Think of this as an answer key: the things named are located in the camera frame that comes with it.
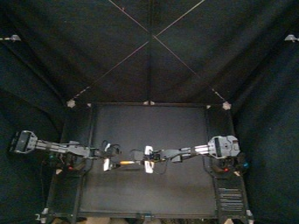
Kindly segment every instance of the white object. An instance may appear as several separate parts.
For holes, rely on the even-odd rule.
[[[67,105],[70,108],[74,108],[77,106],[77,102],[74,100],[67,101]]]
[[[105,172],[110,170],[110,158],[105,159]]]
[[[288,37],[285,38],[285,41],[296,42],[299,41],[299,38],[297,38],[294,34],[289,34]]]
[[[149,156],[154,152],[154,147],[153,146],[146,146],[145,147],[145,154]],[[145,171],[147,173],[154,173],[155,172],[155,162],[145,161]]]
[[[232,104],[230,104],[228,101],[224,102],[224,108],[225,108],[226,110],[232,109]]]

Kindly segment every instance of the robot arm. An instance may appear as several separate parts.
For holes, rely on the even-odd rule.
[[[163,161],[182,162],[187,158],[198,155],[210,156],[217,159],[234,158],[240,154],[240,140],[234,136],[216,136],[209,144],[179,150],[154,150],[146,146],[145,152],[138,151],[135,161],[121,161],[118,164],[111,162],[111,158],[121,151],[114,145],[107,145],[106,149],[95,149],[81,145],[78,142],[53,143],[38,139],[38,136],[29,130],[17,133],[14,138],[11,152],[29,154],[33,151],[51,151],[58,154],[73,154],[86,159],[103,159],[105,171],[118,168],[122,165],[141,164],[149,173],[154,172],[155,163]]]

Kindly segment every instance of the black enclosure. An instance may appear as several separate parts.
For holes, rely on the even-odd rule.
[[[163,205],[173,202],[163,191],[163,204],[155,206],[159,199],[150,191],[154,200],[146,211],[131,198],[129,181],[139,197],[147,197],[139,167],[122,175],[106,174],[98,161],[89,175],[65,173],[53,180],[47,153],[25,157],[9,153],[17,131],[33,130],[57,143],[78,140],[99,146],[109,138],[122,144],[127,158],[131,148],[147,144],[157,148],[206,144],[212,137],[233,133],[233,127],[248,153],[245,181],[256,224],[299,223],[298,11],[298,0],[0,1],[0,223],[35,223],[49,193],[61,216],[79,212],[137,217],[138,210],[162,210],[166,217]],[[77,107],[70,108],[73,100]],[[224,102],[232,104],[232,117]],[[170,115],[158,119],[165,111]],[[221,211],[213,197],[218,201],[221,188],[233,185],[212,182],[200,157],[169,165],[171,176],[186,166],[204,179],[151,177],[151,183],[163,182],[149,184],[149,189],[166,184],[181,192],[182,213],[171,204],[167,218],[225,217],[213,212],[216,207]],[[201,167],[200,172],[190,166]],[[244,179],[233,182],[244,187]],[[117,209],[121,193],[125,201]],[[113,200],[102,203],[93,195]],[[238,196],[246,198],[241,191]]]

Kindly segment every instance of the small object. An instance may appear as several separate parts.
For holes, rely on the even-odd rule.
[[[39,214],[37,214],[37,220],[41,221],[42,220],[42,216]]]
[[[13,37],[11,37],[11,40],[15,42],[15,41],[22,41],[21,37],[15,34]]]
[[[103,170],[105,172],[110,170],[110,158],[105,159]]]
[[[59,175],[62,173],[62,169],[57,170],[57,175]]]
[[[241,177],[241,175],[240,175],[240,171],[234,171],[234,173],[237,174],[238,177]]]
[[[153,146],[146,146],[145,147],[145,154],[147,156],[150,156],[153,153],[154,153],[154,147]],[[155,172],[154,168],[155,168],[155,162],[145,161],[145,171],[147,173],[154,173]]]
[[[74,100],[67,101],[67,105],[70,108],[74,108],[77,106],[77,102]]]
[[[245,168],[249,168],[249,163],[245,163],[244,166],[245,166]]]
[[[232,109],[232,104],[230,104],[228,101],[224,102],[224,108],[225,108],[226,110]]]
[[[121,161],[122,165],[133,165],[135,161]]]
[[[297,38],[294,34],[289,34],[288,37],[285,38],[285,41],[296,42],[299,41],[299,38]]]
[[[0,41],[11,40],[11,41],[22,41],[21,37],[15,34],[11,38],[0,38]]]

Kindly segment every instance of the metal frame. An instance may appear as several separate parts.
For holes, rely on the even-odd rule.
[[[107,104],[107,103],[101,103],[99,105],[117,105],[115,103],[114,104]],[[137,104],[121,104],[123,106],[135,106]],[[174,106],[173,104],[162,104],[162,105],[155,105],[157,107],[173,107]],[[197,108],[201,108],[202,105],[197,105],[197,104],[183,104],[179,106],[182,107],[197,107]],[[228,125],[226,125],[226,130],[224,130],[224,133],[220,133],[222,135],[228,135],[228,134],[232,134],[234,135],[236,134],[236,131],[234,131],[234,127],[233,127],[233,120],[232,120],[232,114],[230,114],[230,111],[226,111],[221,105],[217,105],[216,107],[213,107],[214,109],[217,108],[218,110],[222,110],[222,113],[226,113],[226,117],[229,118],[229,122],[228,122]],[[93,130],[94,130],[94,120],[95,120],[95,110],[94,108],[91,109],[90,111],[90,115],[89,115],[89,123],[90,123],[90,127],[89,127],[89,144],[91,144],[91,137],[93,137]],[[209,139],[212,138],[212,136],[214,135],[213,134],[213,131],[212,131],[212,111],[209,109],[206,109],[206,123],[208,123],[208,137]],[[204,168],[206,169],[208,172],[210,172],[212,170],[212,158],[209,157],[205,157],[204,158]],[[70,219],[70,222],[71,224],[77,224],[77,219],[78,217],[127,217],[127,218],[146,218],[146,216],[151,215],[151,214],[145,214],[145,213],[137,213],[137,212],[133,212],[133,213],[87,213],[87,212],[81,212],[81,196],[82,196],[82,189],[83,189],[83,184],[85,184],[85,175],[86,173],[90,171],[93,167],[93,161],[89,160],[87,164],[86,164],[86,167],[83,169],[83,171],[81,171],[78,173],[78,178],[79,178],[79,182],[78,182],[78,186],[74,186],[77,187],[77,193],[75,193],[75,205],[74,205],[74,208],[73,208],[73,212],[71,213],[53,213],[53,200],[54,200],[54,194],[55,194],[55,190],[57,190],[57,185],[58,185],[58,178],[57,178],[57,175],[54,175],[54,178],[53,178],[53,183],[51,183],[51,191],[50,191],[50,198],[49,198],[49,202],[47,202],[47,207],[50,208],[50,215],[49,215],[49,221],[47,223],[53,223],[53,217],[57,216],[57,217],[67,217]],[[224,181],[224,176],[222,177],[217,177],[217,176],[213,176],[213,181],[214,181],[214,187],[216,187],[216,196],[217,196],[217,199],[216,199],[216,215],[214,216],[208,216],[208,215],[186,215],[186,214],[177,214],[177,215],[167,215],[165,213],[155,213],[154,215],[151,215],[151,217],[155,217],[155,218],[163,218],[163,219],[220,219],[220,223],[224,224],[225,221],[229,219],[229,218],[234,218],[234,219],[241,219],[244,220],[245,223],[249,224],[249,215],[248,215],[248,211],[249,211],[249,199],[248,199],[248,194],[246,194],[246,187],[245,187],[245,182],[244,182],[244,178],[240,177],[240,186],[238,186],[238,189],[242,191],[242,197],[244,197],[244,202],[245,202],[245,209],[242,210],[241,213],[236,213],[234,215],[228,214],[228,213],[224,213],[222,212],[222,207],[221,207],[221,192],[218,191],[218,187],[220,187],[220,180]]]

